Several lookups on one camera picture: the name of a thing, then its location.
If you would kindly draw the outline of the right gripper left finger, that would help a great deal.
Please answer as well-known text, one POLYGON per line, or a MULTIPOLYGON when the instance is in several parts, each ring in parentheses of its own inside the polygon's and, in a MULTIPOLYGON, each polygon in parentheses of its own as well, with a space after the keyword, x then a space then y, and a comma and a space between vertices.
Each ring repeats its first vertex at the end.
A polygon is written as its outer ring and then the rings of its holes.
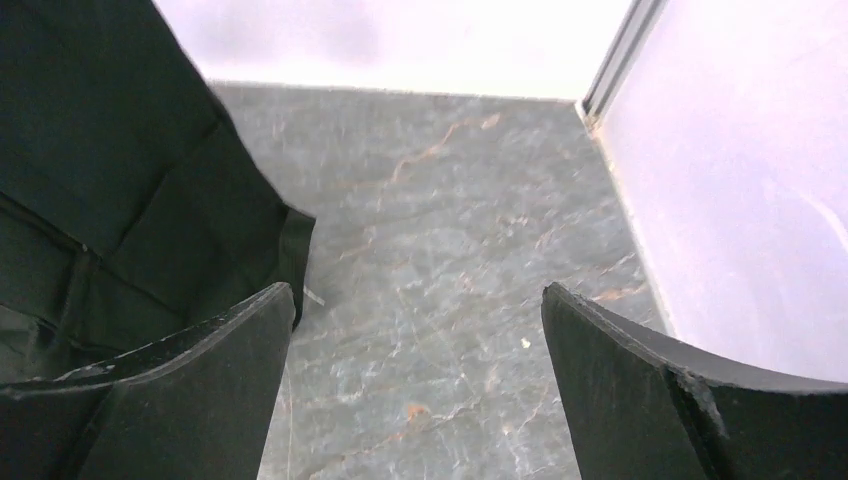
POLYGON ((2 477, 255 478, 294 317, 276 283, 112 359, 4 384, 2 477))

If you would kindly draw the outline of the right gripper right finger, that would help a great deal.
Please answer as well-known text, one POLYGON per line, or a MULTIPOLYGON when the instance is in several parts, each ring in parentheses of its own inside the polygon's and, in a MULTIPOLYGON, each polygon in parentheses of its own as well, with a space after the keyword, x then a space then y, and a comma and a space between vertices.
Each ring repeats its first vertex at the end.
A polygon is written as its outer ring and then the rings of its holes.
POLYGON ((843 479, 847 387, 740 363, 553 283, 541 317, 585 479, 843 479))

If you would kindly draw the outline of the black student backpack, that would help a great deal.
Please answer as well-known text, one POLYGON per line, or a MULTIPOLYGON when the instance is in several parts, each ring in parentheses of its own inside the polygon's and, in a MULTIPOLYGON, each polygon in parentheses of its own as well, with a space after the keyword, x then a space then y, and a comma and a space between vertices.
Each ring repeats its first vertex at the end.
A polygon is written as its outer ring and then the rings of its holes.
POLYGON ((287 283, 287 204, 150 1, 1 5, 1 377, 55 378, 287 283))

